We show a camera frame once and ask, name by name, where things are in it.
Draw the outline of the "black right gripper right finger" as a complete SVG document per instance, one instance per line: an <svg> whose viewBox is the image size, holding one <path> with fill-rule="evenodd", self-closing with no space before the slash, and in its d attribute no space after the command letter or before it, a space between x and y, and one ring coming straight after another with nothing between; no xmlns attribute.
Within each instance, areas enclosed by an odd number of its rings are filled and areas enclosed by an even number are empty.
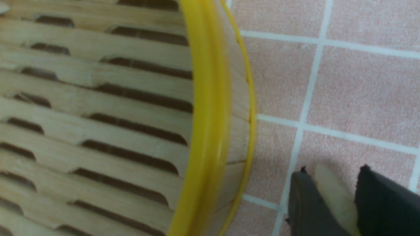
<svg viewBox="0 0 420 236"><path fill-rule="evenodd" d="M373 171L360 168L355 204L357 226L363 236L418 236L420 197L402 185Z"/></svg>

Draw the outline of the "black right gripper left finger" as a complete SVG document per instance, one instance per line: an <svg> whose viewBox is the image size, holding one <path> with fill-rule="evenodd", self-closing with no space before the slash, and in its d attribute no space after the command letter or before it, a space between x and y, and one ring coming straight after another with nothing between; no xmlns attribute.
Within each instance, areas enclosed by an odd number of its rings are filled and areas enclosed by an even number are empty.
<svg viewBox="0 0 420 236"><path fill-rule="evenodd" d="M350 235L334 219L306 167L291 175L286 222L292 236Z"/></svg>

